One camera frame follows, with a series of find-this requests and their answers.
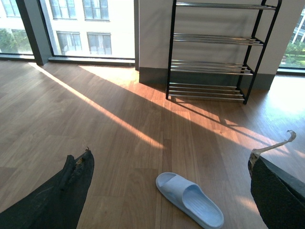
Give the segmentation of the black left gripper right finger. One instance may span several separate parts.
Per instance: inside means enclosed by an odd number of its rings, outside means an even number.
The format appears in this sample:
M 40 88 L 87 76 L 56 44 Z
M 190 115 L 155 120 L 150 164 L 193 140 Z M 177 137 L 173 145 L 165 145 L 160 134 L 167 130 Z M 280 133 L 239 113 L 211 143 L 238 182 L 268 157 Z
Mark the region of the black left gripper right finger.
M 303 229 L 305 227 L 305 183 L 285 172 L 261 154 L 292 142 L 290 138 L 261 149 L 253 149 L 248 160 L 251 194 L 260 216 L 269 229 Z

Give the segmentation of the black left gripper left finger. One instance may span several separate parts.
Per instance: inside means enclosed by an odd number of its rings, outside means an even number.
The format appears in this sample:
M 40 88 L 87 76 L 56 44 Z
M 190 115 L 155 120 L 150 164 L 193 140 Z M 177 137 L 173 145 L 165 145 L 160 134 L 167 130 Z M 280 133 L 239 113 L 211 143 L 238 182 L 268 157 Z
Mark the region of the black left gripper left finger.
M 61 171 L 0 214 L 2 229 L 77 228 L 94 171 L 90 149 L 68 155 Z

